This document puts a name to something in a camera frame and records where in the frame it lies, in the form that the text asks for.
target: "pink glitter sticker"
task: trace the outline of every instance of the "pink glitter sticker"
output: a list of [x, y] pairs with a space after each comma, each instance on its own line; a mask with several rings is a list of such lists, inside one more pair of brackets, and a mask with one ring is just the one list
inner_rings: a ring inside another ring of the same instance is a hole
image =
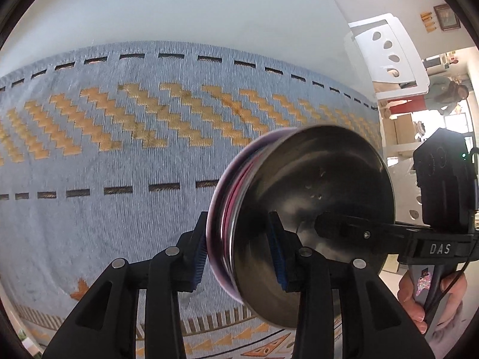
[[418, 279], [418, 290], [416, 291], [416, 297], [423, 291], [424, 289], [429, 290], [431, 287], [431, 274], [428, 269], [425, 269], [421, 273], [421, 277]]

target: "red pants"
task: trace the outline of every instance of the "red pants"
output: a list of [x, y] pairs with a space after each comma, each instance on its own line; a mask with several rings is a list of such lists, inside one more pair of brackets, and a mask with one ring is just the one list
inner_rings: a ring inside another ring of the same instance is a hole
[[389, 110], [391, 111], [392, 115], [398, 113], [412, 113], [419, 112], [420, 110], [427, 110], [426, 102], [424, 101], [424, 95], [415, 95], [413, 97], [407, 98], [396, 98], [395, 100], [388, 100], [388, 102], [398, 100], [408, 100], [408, 102], [390, 107]]

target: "orange star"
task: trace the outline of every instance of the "orange star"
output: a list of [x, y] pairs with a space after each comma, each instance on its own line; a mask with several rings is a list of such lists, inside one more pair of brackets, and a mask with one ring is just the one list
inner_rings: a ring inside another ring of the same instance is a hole
[[76, 301], [80, 301], [80, 299], [83, 298], [89, 288], [90, 287], [87, 285], [87, 282], [83, 278], [80, 278], [78, 280], [78, 291], [74, 291], [73, 293], [71, 293], [70, 297], [75, 299]]

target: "screw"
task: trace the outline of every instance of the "screw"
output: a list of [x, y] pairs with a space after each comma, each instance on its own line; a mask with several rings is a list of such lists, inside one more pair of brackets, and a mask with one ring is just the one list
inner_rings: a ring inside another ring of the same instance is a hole
[[362, 259], [355, 259], [353, 260], [353, 266], [356, 268], [365, 268], [366, 262], [363, 261]]
[[313, 250], [311, 248], [308, 248], [308, 247], [302, 247], [302, 248], [299, 249], [299, 254], [301, 256], [305, 256], [307, 258], [308, 256], [313, 255]]
[[123, 258], [115, 259], [112, 262], [112, 267], [113, 268], [122, 268], [124, 265], [125, 265], [125, 260]]
[[180, 249], [178, 247], [168, 247], [166, 250], [165, 250], [165, 254], [168, 255], [168, 256], [175, 256], [175, 255], [178, 255], [180, 253]]

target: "picture frame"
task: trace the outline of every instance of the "picture frame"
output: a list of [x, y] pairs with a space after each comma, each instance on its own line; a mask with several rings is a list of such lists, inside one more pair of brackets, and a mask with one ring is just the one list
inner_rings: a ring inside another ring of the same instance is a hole
[[447, 4], [436, 5], [434, 12], [437, 16], [437, 21], [442, 31], [457, 30], [461, 28], [459, 17], [454, 13], [451, 7]]

